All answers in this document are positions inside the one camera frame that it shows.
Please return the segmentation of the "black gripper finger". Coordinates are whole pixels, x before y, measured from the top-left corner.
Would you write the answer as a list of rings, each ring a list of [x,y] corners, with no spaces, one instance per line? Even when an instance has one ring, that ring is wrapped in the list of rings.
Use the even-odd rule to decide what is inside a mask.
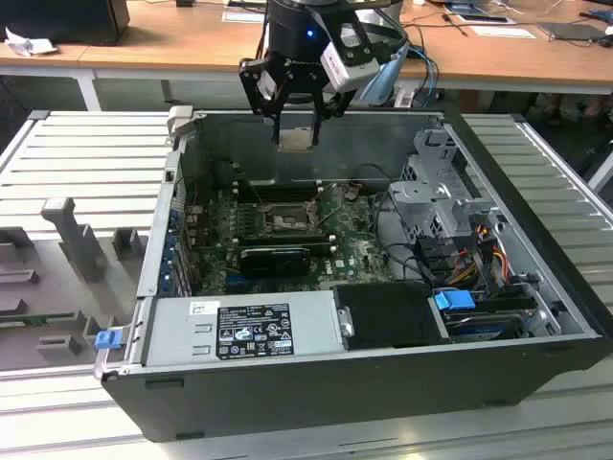
[[[267,56],[243,59],[238,76],[253,113],[273,122],[272,141],[278,145],[281,114],[293,83],[292,71],[280,57]]]
[[[329,101],[325,102],[323,96],[323,76],[311,73],[309,78],[310,94],[314,105],[311,123],[311,145],[315,147],[319,144],[321,124],[330,118],[342,117],[353,100],[355,90],[336,92]]]

